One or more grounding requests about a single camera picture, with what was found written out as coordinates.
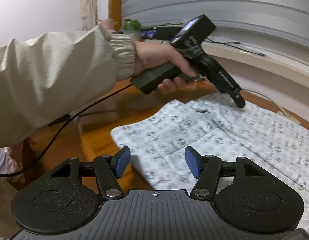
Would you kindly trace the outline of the person left hand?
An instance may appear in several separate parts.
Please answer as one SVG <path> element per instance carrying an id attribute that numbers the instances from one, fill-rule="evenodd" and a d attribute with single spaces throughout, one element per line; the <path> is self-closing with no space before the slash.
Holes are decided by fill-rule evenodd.
<path id="1" fill-rule="evenodd" d="M 171 45 L 156 44 L 135 41 L 135 72 L 132 76 L 137 76 L 150 68 L 159 67 L 165 63 L 172 63 L 178 67 L 182 73 L 187 76 L 196 76 L 196 73 L 190 67 L 188 61 Z M 172 93 L 176 90 L 182 90 L 186 87 L 191 87 L 195 81 L 184 81 L 180 77 L 175 77 L 173 80 L 164 79 L 157 86 L 157 89 L 162 94 Z"/>

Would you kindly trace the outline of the beige jacket sleeve forearm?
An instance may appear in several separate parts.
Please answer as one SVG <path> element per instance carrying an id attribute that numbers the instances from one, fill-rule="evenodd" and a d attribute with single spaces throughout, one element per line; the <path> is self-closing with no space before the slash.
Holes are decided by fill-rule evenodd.
<path id="1" fill-rule="evenodd" d="M 108 93 L 135 71 L 127 35 L 50 32 L 0 47 L 0 148 Z"/>

